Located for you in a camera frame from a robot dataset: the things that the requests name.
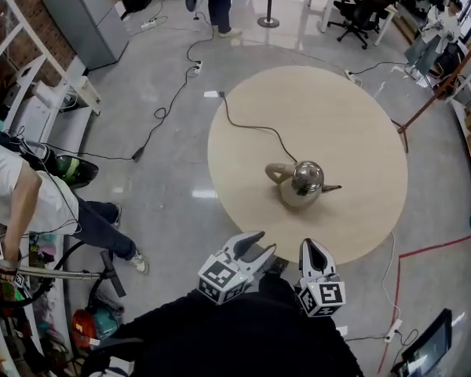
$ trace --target kettle spout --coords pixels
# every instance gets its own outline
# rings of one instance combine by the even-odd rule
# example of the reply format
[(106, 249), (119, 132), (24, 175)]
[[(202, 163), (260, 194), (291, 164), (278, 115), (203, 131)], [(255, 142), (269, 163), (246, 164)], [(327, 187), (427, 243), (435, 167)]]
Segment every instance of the kettle spout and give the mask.
[(322, 187), (322, 192), (332, 192), (334, 190), (338, 190), (338, 189), (341, 189), (342, 186), (341, 185), (324, 185)]

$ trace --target round wooden table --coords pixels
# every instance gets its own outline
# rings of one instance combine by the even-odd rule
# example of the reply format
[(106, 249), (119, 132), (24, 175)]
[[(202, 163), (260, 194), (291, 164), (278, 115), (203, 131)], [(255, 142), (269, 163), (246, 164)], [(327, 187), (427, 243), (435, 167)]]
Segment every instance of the round wooden table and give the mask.
[(268, 163), (292, 163), (275, 134), (232, 126), (222, 102), (211, 124), (208, 162), (224, 209), (244, 232), (265, 231), (261, 246), (298, 261), (302, 240), (324, 245), (337, 264), (376, 248), (393, 230), (407, 195), (407, 159), (390, 118), (348, 79), (318, 68), (273, 68), (241, 82), (228, 96), (232, 121), (277, 129), (298, 161), (312, 160), (322, 194), (293, 212), (265, 175)]

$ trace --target kettle handle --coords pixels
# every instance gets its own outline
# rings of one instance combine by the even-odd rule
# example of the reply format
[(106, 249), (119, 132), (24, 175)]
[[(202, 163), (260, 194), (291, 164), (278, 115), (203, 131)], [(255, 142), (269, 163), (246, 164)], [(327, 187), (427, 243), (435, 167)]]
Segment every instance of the kettle handle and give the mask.
[(265, 167), (268, 178), (277, 185), (290, 178), (295, 170), (294, 165), (284, 165), (283, 163), (270, 163)]

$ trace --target silver kettle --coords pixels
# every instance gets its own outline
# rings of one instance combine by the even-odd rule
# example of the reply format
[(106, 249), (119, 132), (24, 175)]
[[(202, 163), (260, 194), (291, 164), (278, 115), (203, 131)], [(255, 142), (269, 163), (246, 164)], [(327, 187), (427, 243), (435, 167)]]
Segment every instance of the silver kettle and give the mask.
[(265, 173), (279, 186), (282, 201), (294, 209), (308, 207), (322, 192), (342, 188), (341, 185), (325, 185), (323, 169), (310, 160), (293, 165), (270, 163)]

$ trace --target polished concrete floor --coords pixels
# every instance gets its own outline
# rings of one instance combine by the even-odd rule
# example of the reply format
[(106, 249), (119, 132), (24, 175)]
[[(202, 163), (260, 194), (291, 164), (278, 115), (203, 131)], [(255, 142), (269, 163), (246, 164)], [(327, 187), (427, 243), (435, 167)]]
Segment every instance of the polished concrete floor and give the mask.
[[(158, 1), (126, 20), (130, 34), (136, 35), (121, 60), (89, 74), (104, 107), (100, 117), (92, 120), (87, 152), (130, 157), (158, 123), (154, 111), (168, 106), (184, 81), (190, 66), (187, 48), (210, 37), (208, 25), (202, 18), (192, 19), (184, 0), (166, 0), (160, 13), (167, 16), (166, 22), (141, 32), (141, 23), (159, 10)], [(208, 255), (239, 232), (214, 194), (206, 163), (210, 123), (220, 101), (205, 98), (205, 91), (228, 93), (251, 75), (279, 66), (300, 64), (342, 74), (345, 68), (361, 71), (380, 61), (404, 62), (408, 44), (392, 24), (380, 46), (370, 44), (366, 51), (351, 35), (337, 42), (340, 28), (320, 33), (317, 23), (325, 4), (326, 0), (313, 0), (309, 10), (304, 0), (273, 0), (272, 15), (280, 26), (269, 30), (256, 22), (264, 15), (267, 0), (232, 0), (232, 26), (244, 30), (243, 38), (216, 38), (192, 49), (191, 56), (203, 61), (202, 72), (188, 79), (141, 161), (93, 159), (100, 173), (80, 191), (81, 196), (120, 203), (122, 231), (136, 241), (150, 263), (149, 275), (141, 276), (126, 263), (115, 261), (127, 290), (122, 299), (125, 320), (191, 290)], [(207, 14), (206, 2), (202, 11)], [(341, 19), (338, 11), (334, 10), (332, 19)], [(360, 75), (363, 89), (398, 122), (409, 119), (431, 96), (402, 70), (401, 65), (382, 64)], [(436, 103), (411, 126), (408, 138), (407, 202), (394, 229), (396, 254), (386, 280), (392, 300), (399, 255), (470, 235), (470, 163), (452, 110), (443, 102)], [(334, 320), (337, 326), (348, 326), (347, 339), (379, 336), (389, 329), (393, 308), (381, 281), (391, 246), (389, 236), (371, 253), (338, 267), (346, 284), (347, 304)], [(82, 248), (70, 260), (71, 269), (98, 267), (98, 250), (92, 247)], [(296, 264), (290, 265), (285, 277), (296, 281)], [(109, 285), (103, 289), (112, 295)], [(72, 309), (86, 304), (88, 290), (89, 285), (70, 284)], [(469, 364), (460, 359), (471, 336), (471, 238), (401, 258), (398, 304), (405, 336), (413, 328), (423, 331), (444, 307), (452, 309), (456, 318), (453, 346), (440, 365), (440, 375), (464, 375)], [(377, 375), (384, 342), (368, 339), (349, 344), (365, 375)], [(388, 373), (399, 349), (397, 339), (389, 344), (381, 375)]]

